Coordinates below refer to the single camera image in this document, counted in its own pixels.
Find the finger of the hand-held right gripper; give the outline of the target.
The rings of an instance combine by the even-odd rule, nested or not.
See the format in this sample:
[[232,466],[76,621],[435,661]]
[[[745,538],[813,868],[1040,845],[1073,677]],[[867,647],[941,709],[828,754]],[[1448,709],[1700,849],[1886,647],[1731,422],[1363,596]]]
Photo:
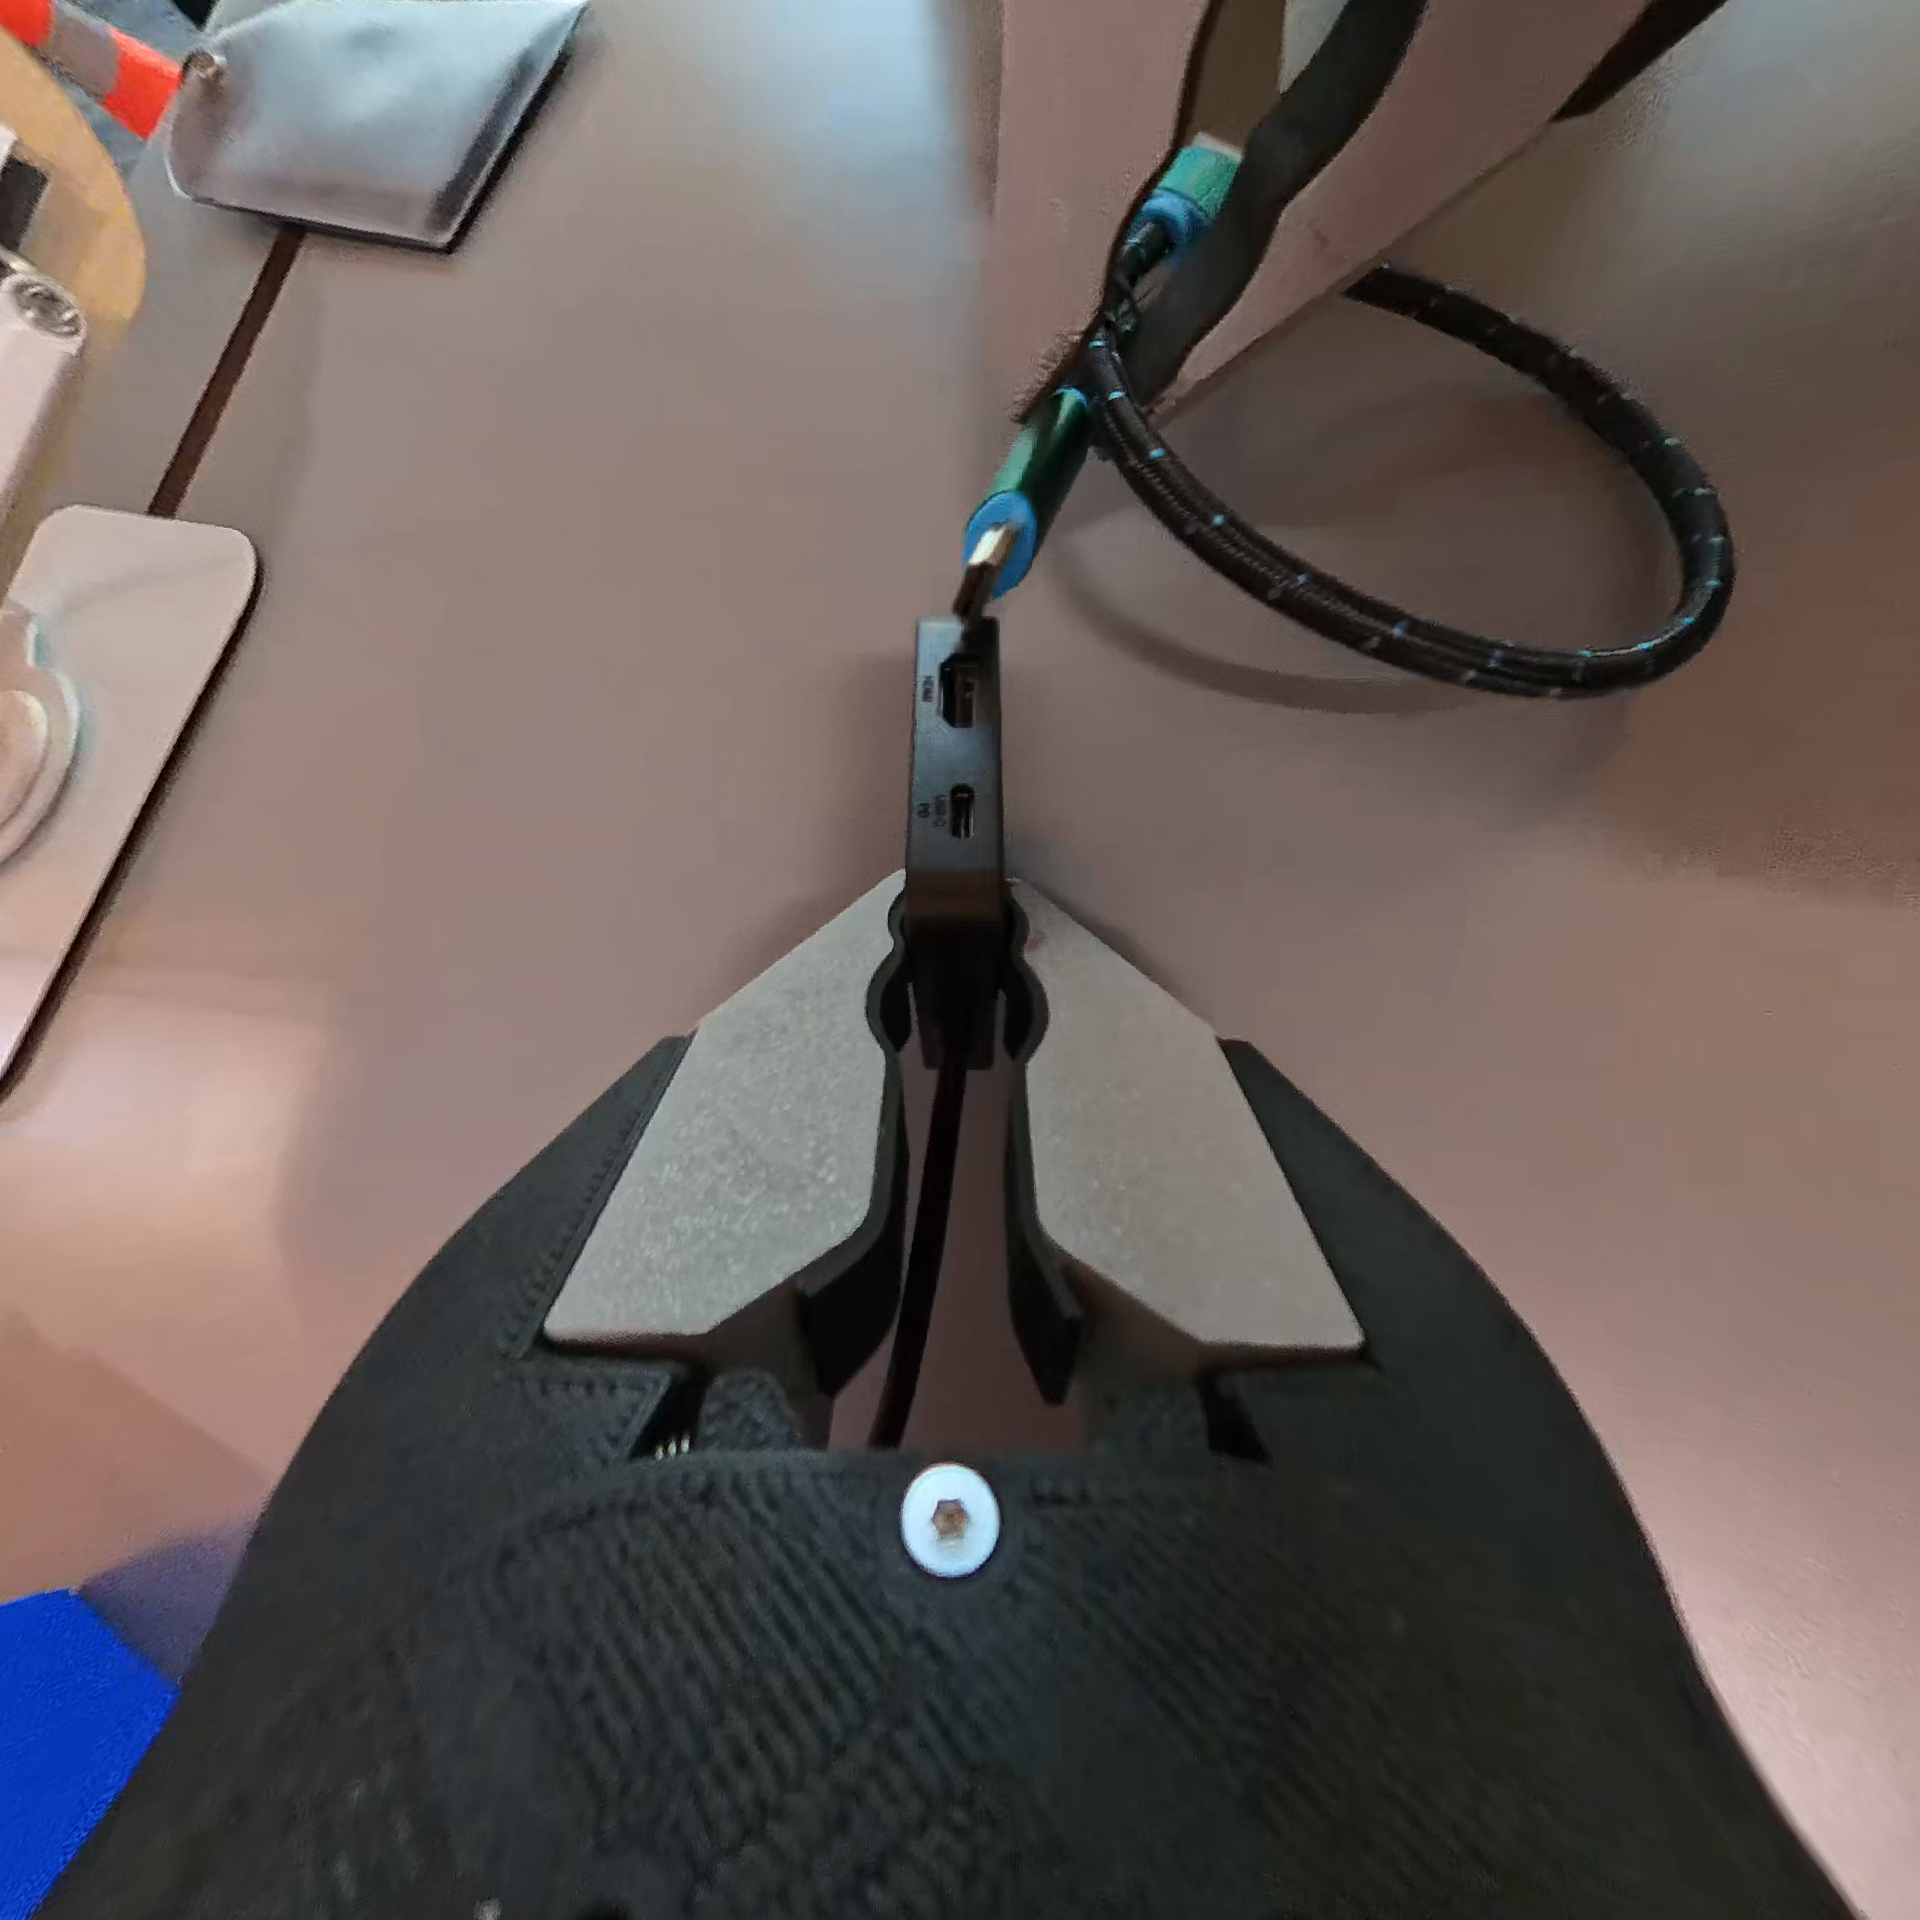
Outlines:
[[1009,0],[998,84],[998,396],[1020,416],[1103,296],[1120,216],[1166,167],[1197,0]]
[[1341,4],[1155,295],[1155,396],[1228,368],[1312,296],[1358,283],[1664,47],[1672,4],[1641,0]]

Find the thin black cable copper plug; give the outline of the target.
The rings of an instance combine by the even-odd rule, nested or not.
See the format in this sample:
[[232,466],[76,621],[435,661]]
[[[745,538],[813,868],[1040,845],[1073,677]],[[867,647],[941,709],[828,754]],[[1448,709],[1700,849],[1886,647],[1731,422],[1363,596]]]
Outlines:
[[921,1178],[921,1204],[914,1204],[897,1338],[888,1352],[888,1382],[882,1382],[876,1420],[867,1433],[873,1449],[905,1445],[905,1423],[912,1423],[912,1409],[921,1394],[926,1345],[929,1345],[929,1325],[936,1325],[943,1250],[947,1250],[964,1102],[968,1102],[968,1056],[955,1050],[936,1078],[926,1178]]

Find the blue storage bin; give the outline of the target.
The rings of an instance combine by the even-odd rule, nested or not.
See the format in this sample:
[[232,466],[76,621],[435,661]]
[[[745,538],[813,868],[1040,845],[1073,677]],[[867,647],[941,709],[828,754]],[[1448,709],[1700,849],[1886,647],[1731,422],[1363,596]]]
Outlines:
[[0,1909],[38,1909],[180,1687],[76,1591],[0,1609]]

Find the black braided cable green plugs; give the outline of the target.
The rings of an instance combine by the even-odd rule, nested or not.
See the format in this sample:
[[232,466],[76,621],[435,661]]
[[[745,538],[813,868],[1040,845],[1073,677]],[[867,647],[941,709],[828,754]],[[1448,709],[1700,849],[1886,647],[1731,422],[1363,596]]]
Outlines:
[[1606,368],[1428,276],[1379,264],[1347,283],[1347,296],[1501,361],[1624,456],[1658,502],[1678,563],[1678,596],[1662,632],[1634,646],[1552,647],[1412,617],[1267,538],[1170,451],[1120,368],[1120,344],[1139,323],[1139,283],[1155,268],[1180,264],[1217,224],[1237,167],[1237,148],[1197,137],[1170,157],[1139,212],[1120,224],[1093,343],[1067,365],[1067,379],[1028,403],[1003,469],[968,519],[959,617],[977,617],[1020,587],[1090,463],[1090,446],[1103,446],[1176,544],[1267,610],[1279,610],[1309,634],[1363,661],[1501,696],[1605,696],[1683,670],[1717,634],[1736,584],[1731,525],[1712,479]]

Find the small black hub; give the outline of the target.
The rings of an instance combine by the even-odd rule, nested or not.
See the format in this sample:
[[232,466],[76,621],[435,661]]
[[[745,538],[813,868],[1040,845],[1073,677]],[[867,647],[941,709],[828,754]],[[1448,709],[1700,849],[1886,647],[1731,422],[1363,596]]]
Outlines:
[[899,939],[929,1068],[990,1068],[1004,970],[998,621],[914,632]]

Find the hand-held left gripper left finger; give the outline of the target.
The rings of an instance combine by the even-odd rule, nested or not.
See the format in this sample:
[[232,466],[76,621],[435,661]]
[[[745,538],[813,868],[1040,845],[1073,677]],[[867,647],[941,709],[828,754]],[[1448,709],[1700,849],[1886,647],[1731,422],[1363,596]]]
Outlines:
[[905,1259],[899,880],[686,1038],[544,1320],[554,1345],[758,1366],[793,1405],[876,1356]]

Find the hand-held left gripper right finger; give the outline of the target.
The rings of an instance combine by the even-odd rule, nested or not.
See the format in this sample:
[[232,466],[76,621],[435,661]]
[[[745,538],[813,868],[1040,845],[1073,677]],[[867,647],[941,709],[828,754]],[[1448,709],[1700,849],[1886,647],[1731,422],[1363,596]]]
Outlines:
[[1228,1043],[1028,880],[1004,1055],[1004,1289],[1047,1405],[1363,1352]]

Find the orange traffic cone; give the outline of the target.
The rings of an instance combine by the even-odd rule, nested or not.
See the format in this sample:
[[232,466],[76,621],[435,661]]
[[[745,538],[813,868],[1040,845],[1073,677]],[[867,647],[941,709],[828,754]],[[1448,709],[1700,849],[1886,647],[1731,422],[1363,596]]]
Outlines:
[[180,57],[68,0],[7,0],[0,25],[137,137],[164,125],[180,95]]

